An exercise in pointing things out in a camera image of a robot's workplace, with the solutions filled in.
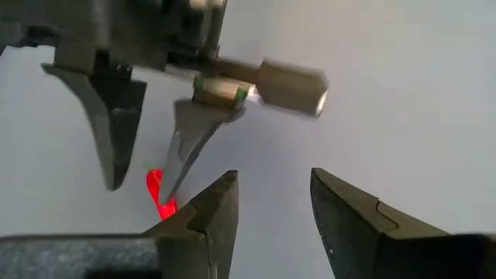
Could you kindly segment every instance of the white surface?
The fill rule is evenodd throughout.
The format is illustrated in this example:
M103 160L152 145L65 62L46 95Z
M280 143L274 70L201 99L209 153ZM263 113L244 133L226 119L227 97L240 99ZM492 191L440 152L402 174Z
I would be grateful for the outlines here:
M452 233L496 231L495 13L470 0L230 1L222 55L323 68L332 85L319 121L250 105L184 182L187 200L239 170L232 278L329 277L312 167ZM78 100L39 67L52 55L0 57L0 233L143 231L158 221L146 166L163 164L172 101L190 85L135 74L149 81L144 112L126 181L110 194Z

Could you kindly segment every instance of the pointed metal tip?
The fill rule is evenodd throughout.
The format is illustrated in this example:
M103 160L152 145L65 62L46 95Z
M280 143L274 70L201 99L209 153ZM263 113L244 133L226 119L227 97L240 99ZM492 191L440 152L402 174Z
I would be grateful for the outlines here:
M215 131L231 116L230 113L177 100L174 103L176 126L167 151L159 199L162 205L180 187L184 177Z
M190 203L196 208L204 208L207 203L222 203L223 199L228 196L228 193L233 195L229 198L237 197L238 188L238 171L229 170L221 177L214 181L207 189L194 197Z
M146 83L89 77L49 64L43 69L79 97L93 131L106 187L117 190L131 162Z

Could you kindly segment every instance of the metal jaw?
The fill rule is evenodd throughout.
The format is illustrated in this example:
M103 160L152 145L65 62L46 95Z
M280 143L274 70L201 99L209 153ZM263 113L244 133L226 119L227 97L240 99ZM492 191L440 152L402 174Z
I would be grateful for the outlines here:
M494 236L451 236L322 169L311 194L336 279L496 278Z
M160 202L166 204L179 188L191 165L215 131L231 118L231 113L191 100L174 103L176 126L167 151Z
M96 50L60 42L55 63L43 69L58 77L81 101L90 122L105 185L122 185L133 154L146 83L131 80L132 68L112 65Z
M142 235L0 239L2 278L227 279L238 226L237 172L226 172Z

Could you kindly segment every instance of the dark gray surface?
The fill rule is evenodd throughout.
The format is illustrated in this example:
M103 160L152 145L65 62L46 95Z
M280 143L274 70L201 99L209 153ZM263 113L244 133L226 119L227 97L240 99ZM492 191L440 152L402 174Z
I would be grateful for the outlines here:
M319 121L249 104L212 137L185 179L182 201L239 170L233 278L329 278L310 202L312 167L450 233L496 230L496 7L468 0L229 4L221 55L322 68L332 92ZM52 55L8 49L0 57L0 233L151 227L158 215L146 166L164 165L173 100L191 96L191 85L136 72L149 81L143 115L128 176L111 194L79 101L39 67Z
M0 239L5 279L228 279L238 227L237 171L230 170L143 234Z

